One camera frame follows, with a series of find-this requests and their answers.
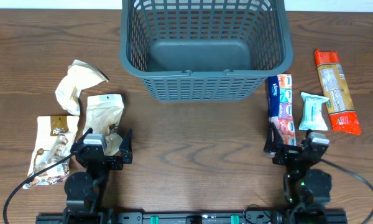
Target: small white packet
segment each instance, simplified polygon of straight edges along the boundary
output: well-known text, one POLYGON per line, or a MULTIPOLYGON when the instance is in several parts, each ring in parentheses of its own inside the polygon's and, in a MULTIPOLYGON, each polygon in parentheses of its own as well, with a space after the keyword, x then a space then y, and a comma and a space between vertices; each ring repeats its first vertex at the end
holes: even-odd
MULTIPOLYGON (((39 116, 36 145, 29 166, 28 177, 69 156, 77 133, 77 116, 39 116)), ((69 175, 68 161, 40 174, 23 186, 51 185, 64 181, 69 175)))
POLYGON ((327 131, 328 127, 322 117, 322 104, 329 101, 329 98, 304 92, 301 97, 304 101, 304 111, 299 130, 327 131))
POLYGON ((86 124, 83 130, 93 128, 93 133, 104 134, 106 139, 105 156, 118 152, 122 138, 117 127, 123 114, 124 104, 120 94, 89 96, 87 98, 86 124))
POLYGON ((70 114, 79 116, 79 96, 82 90, 109 81, 98 68, 85 62, 75 60, 68 66, 65 76, 55 90, 58 103, 70 114))

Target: wood grain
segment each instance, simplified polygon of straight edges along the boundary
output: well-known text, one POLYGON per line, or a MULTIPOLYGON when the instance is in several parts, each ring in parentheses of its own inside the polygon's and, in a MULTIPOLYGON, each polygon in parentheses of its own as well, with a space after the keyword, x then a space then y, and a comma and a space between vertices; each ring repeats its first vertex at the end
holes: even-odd
MULTIPOLYGON (((313 52, 337 50, 362 135, 326 132, 331 147, 325 158, 373 184, 373 14, 288 15, 295 122, 302 116, 300 92, 321 93, 313 52)), ((265 86, 237 102, 158 102, 121 67, 120 18, 121 11, 0 10, 0 223, 5 200, 26 178, 37 117, 66 114, 54 91, 76 58, 96 65, 110 79, 83 91, 82 110, 90 95, 121 93, 126 106, 121 126, 134 130, 133 164, 111 174, 105 205, 146 212, 283 205, 284 167, 272 165, 262 152, 265 86)), ((79 129, 84 120, 82 114, 79 129)), ((297 136, 301 139, 303 132, 297 136)), ((71 166, 73 171, 78 167, 71 166)), ((372 192, 340 171, 317 167, 333 177, 328 207, 345 208, 350 223, 362 222, 372 208, 372 192)), ((9 220, 33 223, 39 212, 61 212, 65 199, 63 184, 20 190, 9 206, 9 220)))

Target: snack wrapper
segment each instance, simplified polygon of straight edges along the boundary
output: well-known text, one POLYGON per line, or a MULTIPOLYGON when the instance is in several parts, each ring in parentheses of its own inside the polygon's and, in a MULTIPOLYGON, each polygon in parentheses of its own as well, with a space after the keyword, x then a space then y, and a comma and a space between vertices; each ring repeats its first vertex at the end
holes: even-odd
MULTIPOLYGON (((78 116, 40 116, 37 118, 37 138, 32 154, 28 177, 54 165, 70 155, 70 148, 77 133, 78 116)), ((23 186, 51 185, 64 181, 69 175, 68 161, 38 175, 23 186)))
POLYGON ((120 94, 89 96, 87 104, 86 124, 83 133, 88 128, 93 128, 93 133, 104 134, 107 145, 104 155, 115 155, 123 140, 117 133, 124 109, 122 96, 120 94))
POLYGON ((347 81, 337 52, 315 52, 315 62, 326 104, 335 131, 361 134, 361 126, 352 103, 347 81))
POLYGON ((292 110, 292 76, 281 74, 268 78, 269 123, 273 123, 284 144, 296 146, 292 110))
POLYGON ((299 130, 327 131, 328 127, 322 117, 322 104, 329 101, 329 98, 308 93, 301 93, 304 101, 303 118, 299 130))

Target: wire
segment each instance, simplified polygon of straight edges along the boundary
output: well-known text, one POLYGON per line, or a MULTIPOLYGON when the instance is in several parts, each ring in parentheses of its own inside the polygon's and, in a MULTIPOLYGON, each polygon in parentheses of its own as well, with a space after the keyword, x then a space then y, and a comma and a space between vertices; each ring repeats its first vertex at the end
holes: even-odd
MULTIPOLYGON (((250 224, 256 224, 256 223, 254 223, 254 222, 251 222, 251 221, 249 221, 247 218, 246 218, 246 210, 248 209, 248 208, 250 208, 251 206, 256 206, 256 207, 259 207, 260 208, 260 205, 257 205, 257 204, 250 204, 250 205, 248 205, 244 210, 243 210, 243 218, 245 218, 246 219, 246 222, 248 222, 248 223, 250 223, 250 224)), ((264 224, 265 223, 269 223, 269 222, 271 222, 271 216, 269 216, 265 211, 260 211, 260 212, 263 212, 265 215, 266 215, 266 217, 268 217, 269 218, 269 221, 267 221, 267 222, 264 222, 264 224)))
MULTIPOLYGON (((356 174, 356 173, 354 173, 354 172, 352 172, 350 170, 347 170, 347 169, 345 169, 345 168, 343 168, 343 167, 341 167, 339 165, 336 165, 336 164, 334 164, 332 162, 329 162, 329 161, 327 161, 325 159, 321 159, 321 162, 324 162, 327 165, 330 165, 330 166, 332 166, 334 168, 337 168, 337 169, 339 169, 339 170, 341 170, 341 171, 343 171, 343 172, 345 172, 345 173, 347 173, 347 174, 355 177, 359 181, 361 181, 364 184, 366 184, 373 191, 373 185, 371 183, 369 183, 365 178, 361 177, 360 175, 358 175, 358 174, 356 174)), ((367 218, 362 222, 362 224, 368 223, 372 217, 373 217, 373 209, 372 209, 371 213, 367 216, 367 218)))
POLYGON ((45 169, 43 169, 43 170, 41 170, 41 171, 35 173, 34 175, 32 175, 31 177, 29 177, 28 179, 24 180, 20 185, 18 185, 18 187, 15 188, 14 191, 12 191, 12 193, 10 194, 10 196, 8 196, 7 201, 6 201, 6 203, 4 204, 4 208, 3 208, 3 210, 2 210, 2 217, 3 217, 3 219, 4 219, 4 223, 5 223, 5 224, 8 224, 8 218, 7 218, 7 208, 8 208, 8 205, 10 204, 10 201, 11 201, 11 199, 13 198, 13 196, 17 193, 17 191, 18 191, 19 189, 21 189, 21 187, 22 187, 23 185, 32 182, 32 181, 35 179, 35 177, 37 177, 38 175, 40 175, 40 174, 46 172, 47 170, 49 170, 49 169, 51 169, 51 168, 53 168, 53 167, 56 167, 57 165, 59 165, 59 164, 65 162, 65 161, 67 161, 67 160, 68 160, 69 158, 71 158, 74 154, 75 154, 74 152, 71 153, 69 156, 67 156, 67 157, 65 157, 65 158, 63 158, 63 159, 61 159, 60 161, 58 161, 58 162, 55 163, 54 165, 49 166, 49 167, 47 167, 47 168, 45 168, 45 169))

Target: black cable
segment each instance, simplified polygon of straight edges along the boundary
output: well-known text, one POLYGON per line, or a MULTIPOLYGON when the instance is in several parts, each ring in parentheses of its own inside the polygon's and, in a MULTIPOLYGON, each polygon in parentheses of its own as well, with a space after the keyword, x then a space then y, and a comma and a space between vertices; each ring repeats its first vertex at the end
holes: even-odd
POLYGON ((56 167, 57 165, 59 165, 59 164, 65 162, 65 161, 67 161, 67 160, 68 160, 69 158, 71 158, 74 154, 75 154, 75 153, 71 153, 69 156, 67 156, 67 157, 65 157, 65 158, 63 158, 63 159, 61 159, 60 161, 58 161, 58 162, 55 163, 54 165, 49 166, 49 167, 47 167, 47 168, 45 168, 45 169, 43 169, 43 170, 41 170, 41 171, 35 173, 34 175, 30 176, 28 179, 24 180, 20 185, 18 185, 18 187, 15 188, 14 191, 12 191, 12 193, 10 194, 10 196, 8 196, 7 201, 6 201, 6 203, 4 204, 4 208, 3 208, 3 210, 2 210, 2 217, 3 217, 3 219, 4 219, 4 223, 5 223, 5 224, 8 224, 8 218, 7 218, 7 208, 8 208, 8 205, 10 204, 10 201, 11 201, 11 199, 13 198, 13 196, 17 193, 17 191, 18 191, 19 189, 21 189, 21 187, 22 187, 23 185, 32 182, 32 181, 35 179, 35 177, 37 177, 38 175, 40 175, 40 174, 46 172, 47 170, 49 170, 49 169, 51 169, 51 168, 53 168, 53 167, 56 167))
MULTIPOLYGON (((347 169, 345 169, 345 168, 343 168, 343 167, 341 167, 339 165, 336 165, 336 164, 334 164, 332 162, 329 162, 329 161, 327 161, 325 159, 321 159, 321 162, 324 162, 327 165, 330 165, 330 166, 332 166, 334 168, 337 168, 337 169, 339 169, 339 170, 341 170, 341 171, 343 171, 343 172, 345 172, 345 173, 347 173, 347 174, 355 177, 356 179, 358 179, 362 183, 366 184, 373 191, 373 185, 371 183, 369 183, 365 178, 361 177, 360 175, 358 175, 358 174, 356 174, 356 173, 354 173, 354 172, 352 172, 350 170, 347 170, 347 169)), ((373 217, 373 209, 372 209, 371 213, 367 216, 367 218, 362 222, 362 224, 368 223, 372 217, 373 217)))
MULTIPOLYGON (((254 223, 254 222, 251 222, 250 220, 248 220, 247 218, 246 218, 246 210, 248 209, 248 208, 250 208, 251 206, 256 206, 256 207, 259 207, 260 208, 260 205, 257 205, 257 204, 250 204, 250 205, 248 205, 244 210, 243 210, 243 218, 245 218, 246 219, 246 222, 248 222, 248 223, 250 223, 250 224, 256 224, 256 223, 254 223)), ((271 216, 269 216, 265 211, 260 211, 260 212, 263 212, 265 215, 266 215, 266 217, 268 217, 269 218, 269 221, 267 221, 267 222, 264 222, 264 224, 265 223, 269 223, 269 222, 271 222, 271 216)))

